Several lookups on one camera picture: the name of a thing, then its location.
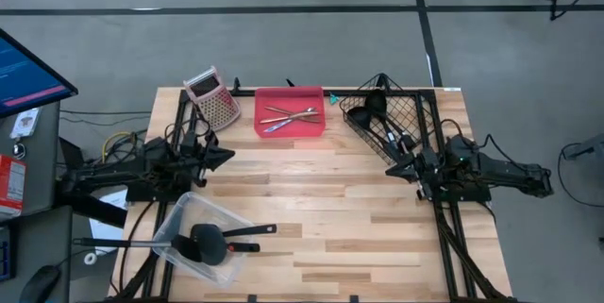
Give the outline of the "red cardboard box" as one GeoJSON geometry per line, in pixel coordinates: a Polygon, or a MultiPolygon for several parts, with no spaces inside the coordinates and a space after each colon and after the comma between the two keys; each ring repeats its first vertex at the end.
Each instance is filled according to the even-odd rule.
{"type": "Polygon", "coordinates": [[[0,154],[0,222],[21,215],[24,204],[26,166],[0,154]]]}

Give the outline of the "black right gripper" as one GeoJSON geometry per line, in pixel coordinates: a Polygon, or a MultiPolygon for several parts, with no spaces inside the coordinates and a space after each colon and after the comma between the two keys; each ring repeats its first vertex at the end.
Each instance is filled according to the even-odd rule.
{"type": "Polygon", "coordinates": [[[396,164],[385,171],[388,177],[399,177],[418,184],[416,194],[419,199],[440,199],[443,157],[432,147],[424,147],[414,158],[413,154],[405,154],[396,164]]]}

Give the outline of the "id badge with keys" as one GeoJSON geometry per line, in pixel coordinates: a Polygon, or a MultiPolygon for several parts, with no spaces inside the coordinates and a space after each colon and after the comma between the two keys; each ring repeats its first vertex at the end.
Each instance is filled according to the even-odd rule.
{"type": "Polygon", "coordinates": [[[13,128],[9,134],[9,137],[14,141],[12,154],[17,160],[21,160],[25,157],[26,147],[23,143],[23,139],[31,137],[34,134],[41,112],[41,108],[34,108],[23,111],[17,115],[13,128]]]}

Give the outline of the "computer monitor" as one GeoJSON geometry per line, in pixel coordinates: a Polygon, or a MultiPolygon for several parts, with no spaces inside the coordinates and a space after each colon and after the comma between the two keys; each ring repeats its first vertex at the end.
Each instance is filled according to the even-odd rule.
{"type": "Polygon", "coordinates": [[[0,28],[0,118],[78,95],[78,89],[0,28]]]}

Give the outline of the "clear plastic container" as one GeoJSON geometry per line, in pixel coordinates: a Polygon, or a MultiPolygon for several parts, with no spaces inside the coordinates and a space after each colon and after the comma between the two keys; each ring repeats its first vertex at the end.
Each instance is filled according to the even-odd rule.
{"type": "MultiPolygon", "coordinates": [[[[195,192],[183,194],[167,214],[153,237],[154,242],[170,242],[177,234],[190,236],[196,224],[213,224],[222,231],[252,227],[253,223],[195,192]]],[[[218,288],[227,288],[239,274],[246,259],[244,253],[227,252],[217,265],[193,262],[181,256],[172,247],[153,247],[153,252],[187,275],[211,282],[218,288]]]]}

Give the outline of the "copper knife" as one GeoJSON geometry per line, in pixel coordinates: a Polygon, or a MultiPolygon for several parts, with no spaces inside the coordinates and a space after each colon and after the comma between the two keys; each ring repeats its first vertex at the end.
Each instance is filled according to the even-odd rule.
{"type": "Polygon", "coordinates": [[[285,117],[263,119],[263,120],[260,120],[260,124],[270,124],[270,123],[282,122],[282,121],[291,120],[291,119],[295,120],[295,119],[299,119],[299,118],[307,118],[307,117],[315,116],[318,114],[319,113],[317,111],[299,112],[299,113],[294,113],[294,114],[291,114],[291,115],[288,115],[285,117]]]}

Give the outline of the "black ladle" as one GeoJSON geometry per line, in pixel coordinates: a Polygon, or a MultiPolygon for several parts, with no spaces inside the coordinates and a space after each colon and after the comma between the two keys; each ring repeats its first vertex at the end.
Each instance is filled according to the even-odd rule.
{"type": "Polygon", "coordinates": [[[349,109],[347,114],[353,122],[355,122],[362,129],[371,133],[377,140],[379,140],[389,153],[394,155],[398,154],[398,149],[393,142],[382,138],[371,128],[372,114],[370,113],[369,109],[366,107],[355,107],[349,109]]]}

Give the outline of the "black serving spoon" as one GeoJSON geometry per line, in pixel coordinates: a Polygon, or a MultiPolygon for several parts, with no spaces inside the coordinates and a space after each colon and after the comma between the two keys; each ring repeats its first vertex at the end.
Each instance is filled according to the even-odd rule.
{"type": "Polygon", "coordinates": [[[387,99],[383,90],[374,89],[369,92],[365,98],[365,107],[380,121],[390,144],[396,143],[398,149],[404,153],[413,149],[414,141],[411,135],[388,117],[387,99]]]}

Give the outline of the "blue silver knife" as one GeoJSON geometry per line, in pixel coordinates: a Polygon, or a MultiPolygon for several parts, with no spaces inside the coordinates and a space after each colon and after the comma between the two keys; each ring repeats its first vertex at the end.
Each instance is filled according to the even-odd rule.
{"type": "Polygon", "coordinates": [[[263,132],[265,132],[265,133],[274,132],[274,131],[276,131],[276,130],[278,130],[278,129],[282,128],[283,126],[288,125],[288,124],[289,124],[289,123],[291,123],[292,121],[293,121],[292,119],[282,121],[282,122],[280,122],[280,123],[278,123],[278,124],[275,124],[275,125],[273,125],[273,126],[270,126],[270,127],[266,128],[266,129],[264,129],[264,130],[263,130],[263,132]]]}

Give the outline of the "black computer mouse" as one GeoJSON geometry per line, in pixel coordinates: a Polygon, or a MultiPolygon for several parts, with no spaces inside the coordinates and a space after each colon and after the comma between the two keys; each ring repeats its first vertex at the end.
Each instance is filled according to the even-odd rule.
{"type": "Polygon", "coordinates": [[[45,303],[56,286],[61,271],[57,265],[39,268],[21,291],[19,303],[45,303]]]}

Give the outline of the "white paper sheet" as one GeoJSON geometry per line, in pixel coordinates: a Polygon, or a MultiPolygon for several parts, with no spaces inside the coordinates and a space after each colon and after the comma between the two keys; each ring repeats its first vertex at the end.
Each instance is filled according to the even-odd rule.
{"type": "MultiPolygon", "coordinates": [[[[111,194],[105,194],[100,196],[99,199],[104,203],[126,209],[126,187],[122,187],[119,191],[111,194]]],[[[121,240],[123,235],[123,229],[121,227],[114,227],[105,223],[101,223],[98,220],[89,219],[92,236],[94,239],[110,239],[110,240],[121,240]]],[[[95,248],[95,254],[97,256],[103,256],[109,252],[115,251],[114,246],[97,246],[95,248]]]]}

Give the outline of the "pink plastic tray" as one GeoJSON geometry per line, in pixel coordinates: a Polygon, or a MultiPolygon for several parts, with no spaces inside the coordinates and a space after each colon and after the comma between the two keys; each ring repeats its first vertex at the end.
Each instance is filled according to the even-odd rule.
{"type": "Polygon", "coordinates": [[[266,139],[313,138],[321,136],[325,127],[325,99],[321,87],[260,88],[255,91],[254,128],[260,137],[266,139]],[[319,112],[317,116],[319,122],[310,123],[293,120],[274,132],[265,133],[263,132],[264,129],[280,123],[260,124],[262,119],[280,117],[279,113],[269,111],[265,107],[285,109],[292,112],[315,108],[319,112]]]}

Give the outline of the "grey office desk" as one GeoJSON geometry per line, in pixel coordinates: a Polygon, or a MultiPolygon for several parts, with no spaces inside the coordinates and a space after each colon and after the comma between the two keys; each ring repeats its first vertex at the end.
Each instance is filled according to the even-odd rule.
{"type": "Polygon", "coordinates": [[[72,210],[56,209],[55,162],[58,153],[59,104],[41,107],[34,134],[25,145],[25,195],[23,214],[9,222],[15,235],[16,276],[0,282],[0,303],[17,303],[26,283],[45,265],[60,265],[59,280],[49,295],[52,303],[69,301],[69,239],[72,210]]]}

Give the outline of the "pink steel box grater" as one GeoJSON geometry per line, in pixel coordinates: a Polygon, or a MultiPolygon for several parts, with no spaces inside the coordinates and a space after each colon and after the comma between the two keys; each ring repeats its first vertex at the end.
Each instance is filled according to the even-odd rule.
{"type": "Polygon", "coordinates": [[[183,81],[184,88],[199,113],[218,131],[230,126],[241,115],[240,104],[227,89],[214,66],[183,81]]]}

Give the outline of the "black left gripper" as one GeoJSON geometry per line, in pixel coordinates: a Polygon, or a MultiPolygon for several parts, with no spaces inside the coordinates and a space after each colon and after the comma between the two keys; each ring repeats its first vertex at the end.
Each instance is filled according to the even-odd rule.
{"type": "Polygon", "coordinates": [[[233,150],[218,145],[215,133],[208,128],[203,134],[188,130],[181,142],[181,155],[193,159],[193,182],[197,187],[207,185],[205,174],[208,169],[215,171],[235,156],[233,150]]]}

